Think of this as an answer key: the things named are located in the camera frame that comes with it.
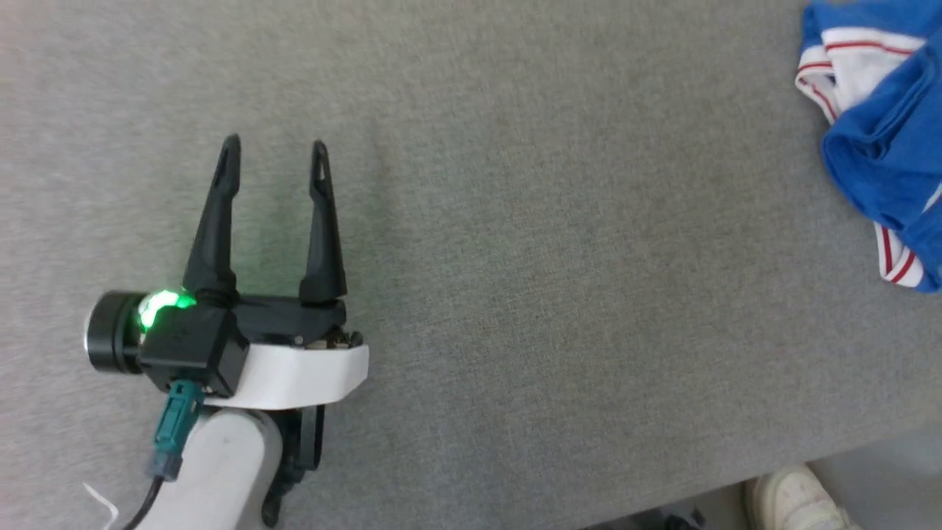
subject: white shoe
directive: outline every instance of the white shoe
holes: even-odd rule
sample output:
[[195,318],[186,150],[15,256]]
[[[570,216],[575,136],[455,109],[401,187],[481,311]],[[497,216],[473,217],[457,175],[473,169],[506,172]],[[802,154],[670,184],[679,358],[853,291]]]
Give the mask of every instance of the white shoe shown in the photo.
[[747,482],[743,501],[753,530],[859,530],[805,465]]

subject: green light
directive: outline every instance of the green light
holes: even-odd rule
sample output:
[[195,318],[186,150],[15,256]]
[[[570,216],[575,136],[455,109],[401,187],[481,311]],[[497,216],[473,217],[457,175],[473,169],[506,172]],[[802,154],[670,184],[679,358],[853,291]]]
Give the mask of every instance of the green light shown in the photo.
[[140,328],[145,333],[154,325],[157,318],[157,311],[161,307],[177,306],[181,309],[196,304],[196,300],[188,294],[180,294],[172,290],[159,290],[152,292],[144,297],[144,300],[138,306],[138,315],[140,317]]

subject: gray tablecloth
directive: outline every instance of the gray tablecloth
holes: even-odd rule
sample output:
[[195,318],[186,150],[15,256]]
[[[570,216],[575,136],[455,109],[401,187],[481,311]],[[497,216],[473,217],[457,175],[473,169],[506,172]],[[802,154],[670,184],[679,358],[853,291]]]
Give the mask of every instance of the gray tablecloth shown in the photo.
[[7,2],[4,526],[137,508],[161,395],[82,321],[179,285],[234,131],[239,287],[297,288],[320,137],[373,352],[286,528],[576,528],[937,418],[942,298],[821,167],[801,3]]

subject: cable connector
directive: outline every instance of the cable connector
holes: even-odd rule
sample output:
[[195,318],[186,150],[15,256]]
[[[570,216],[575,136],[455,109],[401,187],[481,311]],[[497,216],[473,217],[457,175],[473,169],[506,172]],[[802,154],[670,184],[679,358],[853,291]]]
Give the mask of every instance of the cable connector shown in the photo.
[[183,448],[203,408],[203,390],[197,383],[176,380],[171,384],[167,405],[154,433],[154,453],[147,474],[173,482],[183,464]]

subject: black cable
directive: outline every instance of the black cable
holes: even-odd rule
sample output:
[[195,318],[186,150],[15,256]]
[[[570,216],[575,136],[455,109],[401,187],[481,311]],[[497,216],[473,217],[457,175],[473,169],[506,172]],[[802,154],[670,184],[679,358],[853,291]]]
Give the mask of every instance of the black cable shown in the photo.
[[154,477],[151,488],[147,490],[147,496],[144,497],[144,502],[141,503],[138,513],[134,514],[134,517],[131,518],[131,521],[127,522],[123,530],[134,530],[141,521],[144,521],[144,517],[147,515],[147,512],[151,511],[151,506],[154,505],[154,501],[157,499],[157,493],[160,492],[160,487],[163,485],[164,477]]

